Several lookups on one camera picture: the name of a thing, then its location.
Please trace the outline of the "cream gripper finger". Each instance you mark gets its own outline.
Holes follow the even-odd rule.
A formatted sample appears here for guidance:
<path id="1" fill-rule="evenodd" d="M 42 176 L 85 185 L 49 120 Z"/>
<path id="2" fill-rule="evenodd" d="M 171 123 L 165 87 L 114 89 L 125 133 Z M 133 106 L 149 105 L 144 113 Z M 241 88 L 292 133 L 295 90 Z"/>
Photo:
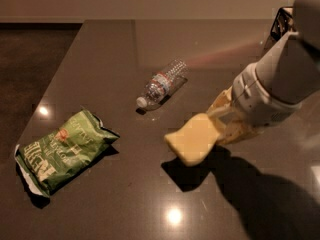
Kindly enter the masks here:
<path id="1" fill-rule="evenodd" d="M 254 133 L 253 129 L 242 123 L 230 123 L 223 133 L 218 137 L 218 145 L 237 143 L 249 138 Z"/>
<path id="2" fill-rule="evenodd" d="M 231 90 L 222 91 L 211 104 L 206 114 L 210 120 L 214 120 L 233 112 Z"/>

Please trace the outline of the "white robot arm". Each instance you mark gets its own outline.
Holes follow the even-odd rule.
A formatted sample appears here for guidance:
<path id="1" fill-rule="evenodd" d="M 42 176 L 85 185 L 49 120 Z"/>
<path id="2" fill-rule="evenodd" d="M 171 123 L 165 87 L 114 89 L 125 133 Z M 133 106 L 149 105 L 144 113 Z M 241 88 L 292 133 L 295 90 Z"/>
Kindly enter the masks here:
<path id="1" fill-rule="evenodd" d="M 208 109 L 218 144 L 252 138 L 320 89 L 320 0 L 295 0 L 294 29 L 249 64 Z"/>

